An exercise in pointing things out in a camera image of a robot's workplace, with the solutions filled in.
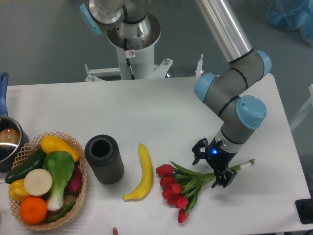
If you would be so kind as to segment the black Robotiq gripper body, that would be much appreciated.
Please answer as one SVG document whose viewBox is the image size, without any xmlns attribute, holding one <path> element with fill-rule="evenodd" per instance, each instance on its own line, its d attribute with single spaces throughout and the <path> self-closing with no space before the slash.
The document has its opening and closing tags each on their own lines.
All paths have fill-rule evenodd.
<svg viewBox="0 0 313 235">
<path fill-rule="evenodd" d="M 229 163 L 237 152 L 229 150 L 221 139 L 214 138 L 205 149 L 205 159 L 213 168 L 216 177 L 235 177 L 237 170 L 229 168 Z"/>
</svg>

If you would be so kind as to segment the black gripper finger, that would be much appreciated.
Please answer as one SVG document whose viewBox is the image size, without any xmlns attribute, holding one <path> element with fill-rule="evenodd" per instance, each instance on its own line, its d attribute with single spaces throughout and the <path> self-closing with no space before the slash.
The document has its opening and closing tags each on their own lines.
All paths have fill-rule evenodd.
<svg viewBox="0 0 313 235">
<path fill-rule="evenodd" d="M 206 149 L 208 147 L 208 140 L 206 138 L 203 138 L 199 140 L 194 147 L 192 148 L 192 152 L 194 153 L 194 161 L 192 162 L 192 165 L 196 165 L 199 163 L 200 160 L 206 160 L 206 152 L 202 152 L 201 149 Z"/>
<path fill-rule="evenodd" d="M 225 188 L 232 183 L 233 179 L 237 175 L 237 171 L 227 167 L 224 170 L 215 170 L 214 174 L 216 181 L 211 187 L 215 188 L 216 186 L 222 186 Z"/>
</svg>

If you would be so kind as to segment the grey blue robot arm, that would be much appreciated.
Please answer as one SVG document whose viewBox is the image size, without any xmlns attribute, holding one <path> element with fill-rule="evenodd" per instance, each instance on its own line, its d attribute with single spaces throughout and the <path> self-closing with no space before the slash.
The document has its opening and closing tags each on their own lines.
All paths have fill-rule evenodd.
<svg viewBox="0 0 313 235">
<path fill-rule="evenodd" d="M 231 184 L 236 171 L 229 168 L 253 132 L 267 115 L 265 104 L 244 91 L 271 70 L 271 59 L 254 50 L 225 0 L 198 0 L 196 5 L 222 50 L 230 68 L 221 75 L 201 75 L 195 95 L 222 121 L 211 142 L 193 147 L 194 163 L 204 159 L 213 168 L 215 185 Z M 86 0 L 79 7 L 86 25 L 95 34 L 106 33 L 115 46 L 123 80 L 163 78 L 154 63 L 154 46 L 160 37 L 156 17 L 143 0 Z"/>
</svg>

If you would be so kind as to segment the fingertip at bottom edge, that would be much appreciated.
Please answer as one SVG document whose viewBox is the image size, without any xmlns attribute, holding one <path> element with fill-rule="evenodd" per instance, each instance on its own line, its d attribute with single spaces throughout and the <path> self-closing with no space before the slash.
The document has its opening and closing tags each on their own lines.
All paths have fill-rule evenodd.
<svg viewBox="0 0 313 235">
<path fill-rule="evenodd" d="M 113 235 L 119 235 L 118 230 L 117 230 L 116 227 L 114 227 L 114 228 L 112 229 L 112 234 L 113 234 Z"/>
</svg>

